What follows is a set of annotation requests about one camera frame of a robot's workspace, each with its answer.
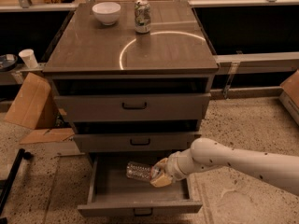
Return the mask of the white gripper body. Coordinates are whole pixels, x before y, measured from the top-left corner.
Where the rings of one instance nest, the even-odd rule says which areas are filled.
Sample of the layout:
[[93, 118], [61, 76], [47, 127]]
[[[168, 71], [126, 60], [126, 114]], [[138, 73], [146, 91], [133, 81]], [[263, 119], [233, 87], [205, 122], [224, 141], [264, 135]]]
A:
[[189, 161], [190, 155], [188, 151], [178, 151], [168, 157], [165, 170], [173, 182], [181, 181], [189, 176]]

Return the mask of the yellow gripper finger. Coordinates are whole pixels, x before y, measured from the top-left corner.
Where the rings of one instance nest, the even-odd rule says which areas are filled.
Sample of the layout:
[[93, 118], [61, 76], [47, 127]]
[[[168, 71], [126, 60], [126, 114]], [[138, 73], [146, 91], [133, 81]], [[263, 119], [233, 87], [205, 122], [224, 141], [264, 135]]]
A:
[[167, 161], [168, 161], [168, 158], [161, 159], [160, 161], [158, 161], [157, 163], [154, 164], [153, 169], [156, 171], [164, 171]]
[[150, 183], [155, 188], [166, 187], [172, 184], [172, 178], [166, 173], [161, 172], [153, 177]]

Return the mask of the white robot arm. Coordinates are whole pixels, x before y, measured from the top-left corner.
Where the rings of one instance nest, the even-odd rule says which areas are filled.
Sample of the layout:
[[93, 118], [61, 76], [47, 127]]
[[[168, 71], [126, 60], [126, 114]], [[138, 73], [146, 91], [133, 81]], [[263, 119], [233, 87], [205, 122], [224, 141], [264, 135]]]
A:
[[299, 157], [227, 147], [209, 138], [195, 139], [188, 149], [158, 161], [150, 170], [150, 183], [165, 187], [222, 166], [299, 195]]

